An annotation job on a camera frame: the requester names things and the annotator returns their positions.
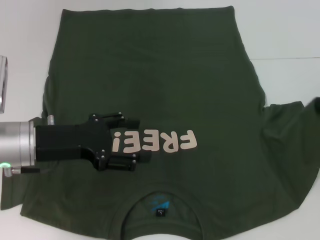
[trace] green led light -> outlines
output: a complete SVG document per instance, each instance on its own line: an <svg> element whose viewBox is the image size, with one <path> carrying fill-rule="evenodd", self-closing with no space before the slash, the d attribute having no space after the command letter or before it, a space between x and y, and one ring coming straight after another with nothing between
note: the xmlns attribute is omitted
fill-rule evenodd
<svg viewBox="0 0 320 240"><path fill-rule="evenodd" d="M0 168L10 168L11 164L8 162L2 162L0 163Z"/></svg>

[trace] shirt sleeve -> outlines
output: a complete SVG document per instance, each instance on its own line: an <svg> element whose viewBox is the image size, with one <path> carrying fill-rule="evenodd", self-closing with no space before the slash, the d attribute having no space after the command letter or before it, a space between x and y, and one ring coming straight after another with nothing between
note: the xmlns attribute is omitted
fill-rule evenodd
<svg viewBox="0 0 320 240"><path fill-rule="evenodd" d="M320 167L320 97L263 109L262 146L275 176L299 207Z"/></svg>

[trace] neckline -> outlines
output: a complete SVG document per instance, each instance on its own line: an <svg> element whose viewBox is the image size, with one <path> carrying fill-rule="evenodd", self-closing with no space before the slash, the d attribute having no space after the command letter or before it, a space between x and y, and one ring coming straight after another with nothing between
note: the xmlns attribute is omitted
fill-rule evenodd
<svg viewBox="0 0 320 240"><path fill-rule="evenodd" d="M154 192L167 192L181 198L188 204L194 214L196 215L200 228L202 231L202 240L213 240L215 239L215 235L213 232L213 228L206 214L205 208L200 204L199 200L191 193L183 189L182 187L175 186L172 183L153 183L148 184L139 190L131 192L129 196L122 201L119 205L118 209L115 211L113 216L112 222L109 226L108 231L108 239L112 240L123 240L122 239L122 227L123 223L126 219L126 216L129 214L130 210L134 207L134 205L140 201L145 196L152 194ZM179 229L177 228L176 231L171 231L169 234L181 236Z"/></svg>

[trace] metal cylinder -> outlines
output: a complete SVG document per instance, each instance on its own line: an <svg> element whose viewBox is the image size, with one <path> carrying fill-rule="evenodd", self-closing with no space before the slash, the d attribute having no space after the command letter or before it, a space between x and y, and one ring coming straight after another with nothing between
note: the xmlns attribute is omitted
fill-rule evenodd
<svg viewBox="0 0 320 240"><path fill-rule="evenodd" d="M14 167L11 169L12 174L21 174L21 168L20 167Z"/></svg>
<svg viewBox="0 0 320 240"><path fill-rule="evenodd" d="M0 122L0 164L12 168L35 165L34 123Z"/></svg>
<svg viewBox="0 0 320 240"><path fill-rule="evenodd" d="M49 115L47 118L48 125L55 125L55 117L53 115Z"/></svg>
<svg viewBox="0 0 320 240"><path fill-rule="evenodd" d="M12 169L11 169L11 167L4 167L3 168L3 172L4 172L4 175L7 178L12 177Z"/></svg>

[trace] white table surface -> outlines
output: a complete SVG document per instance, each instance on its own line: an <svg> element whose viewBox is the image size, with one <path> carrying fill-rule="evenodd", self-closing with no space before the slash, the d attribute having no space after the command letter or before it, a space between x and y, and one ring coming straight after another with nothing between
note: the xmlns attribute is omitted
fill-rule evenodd
<svg viewBox="0 0 320 240"><path fill-rule="evenodd" d="M267 105L310 102L320 96L320 2L316 0L0 0L0 55L8 57L5 113L0 122L40 116L49 61L62 9L217 8L234 6L237 25ZM90 240L20 216L21 206L0 212L6 240ZM151 235L139 240L182 240ZM300 209L230 240L319 240L320 182Z"/></svg>

